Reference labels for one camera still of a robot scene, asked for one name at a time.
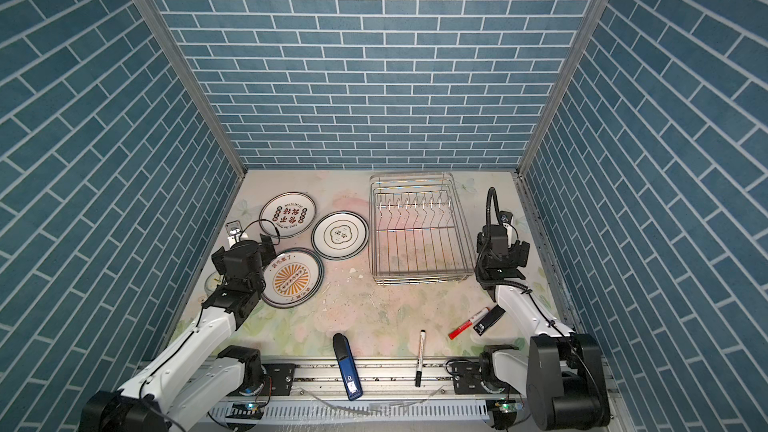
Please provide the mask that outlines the white plate red chinese characters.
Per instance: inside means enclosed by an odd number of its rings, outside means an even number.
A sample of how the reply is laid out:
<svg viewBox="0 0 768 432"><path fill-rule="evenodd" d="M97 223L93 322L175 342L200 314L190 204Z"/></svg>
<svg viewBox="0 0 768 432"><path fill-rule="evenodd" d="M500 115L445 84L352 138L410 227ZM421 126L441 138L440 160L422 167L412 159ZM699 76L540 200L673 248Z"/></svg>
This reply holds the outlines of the white plate red chinese characters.
<svg viewBox="0 0 768 432"><path fill-rule="evenodd" d="M315 201L301 192L287 192L270 199L261 209L258 225L265 234L294 237L307 230L317 215Z"/></svg>

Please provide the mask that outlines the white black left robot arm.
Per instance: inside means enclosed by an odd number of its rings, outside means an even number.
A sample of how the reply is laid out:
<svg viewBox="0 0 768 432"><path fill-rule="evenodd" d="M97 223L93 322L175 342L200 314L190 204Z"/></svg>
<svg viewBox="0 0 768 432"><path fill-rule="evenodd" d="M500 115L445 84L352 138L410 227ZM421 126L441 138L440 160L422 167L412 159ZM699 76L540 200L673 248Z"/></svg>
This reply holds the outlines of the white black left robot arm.
<svg viewBox="0 0 768 432"><path fill-rule="evenodd" d="M256 396L267 384L256 349L228 345L258 305L264 269L277 257L268 235L221 247L211 260L222 281L198 317L116 390L83 406L82 431L187 431L230 393Z"/></svg>

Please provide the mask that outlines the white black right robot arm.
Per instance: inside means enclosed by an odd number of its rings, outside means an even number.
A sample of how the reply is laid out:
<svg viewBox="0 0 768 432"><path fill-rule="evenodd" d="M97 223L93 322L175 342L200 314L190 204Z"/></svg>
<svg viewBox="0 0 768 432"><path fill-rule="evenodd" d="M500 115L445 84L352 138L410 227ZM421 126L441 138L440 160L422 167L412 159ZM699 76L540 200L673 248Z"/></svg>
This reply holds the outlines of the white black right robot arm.
<svg viewBox="0 0 768 432"><path fill-rule="evenodd" d="M602 352L539 305L518 278L507 230L486 225L479 233L475 276L505 316L528 336L525 353L498 349L488 354L491 376L519 392L539 429L590 430L606 427L611 411Z"/></svg>

